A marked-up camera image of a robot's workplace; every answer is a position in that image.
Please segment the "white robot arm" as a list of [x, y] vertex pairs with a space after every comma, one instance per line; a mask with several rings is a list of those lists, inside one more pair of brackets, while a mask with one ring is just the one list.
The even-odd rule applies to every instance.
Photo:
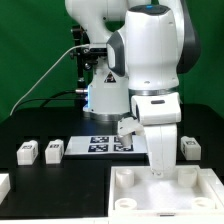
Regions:
[[185, 0], [158, 1], [65, 0], [65, 7], [90, 41], [84, 114], [116, 120], [125, 146], [134, 133], [144, 136], [152, 173], [161, 177], [176, 164], [178, 75], [195, 65], [200, 44]]

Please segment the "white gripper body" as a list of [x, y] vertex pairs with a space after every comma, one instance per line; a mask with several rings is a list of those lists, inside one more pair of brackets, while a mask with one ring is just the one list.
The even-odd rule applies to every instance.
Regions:
[[155, 176], [172, 173], [176, 165], [179, 94], [133, 96], [132, 113], [143, 126], [150, 168]]

